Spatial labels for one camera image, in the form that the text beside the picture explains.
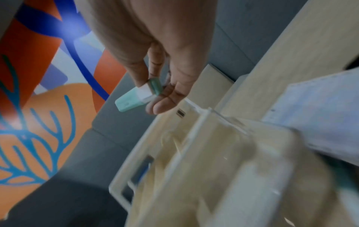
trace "painted wall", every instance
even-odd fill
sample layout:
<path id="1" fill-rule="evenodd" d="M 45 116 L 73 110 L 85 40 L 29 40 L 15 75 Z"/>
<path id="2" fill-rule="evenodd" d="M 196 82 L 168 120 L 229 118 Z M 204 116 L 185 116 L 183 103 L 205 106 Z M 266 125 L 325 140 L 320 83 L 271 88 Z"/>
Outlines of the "painted wall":
<path id="1" fill-rule="evenodd" d="M 25 0 L 0 40 L 0 217 L 61 168 L 125 69 L 73 0 Z"/>

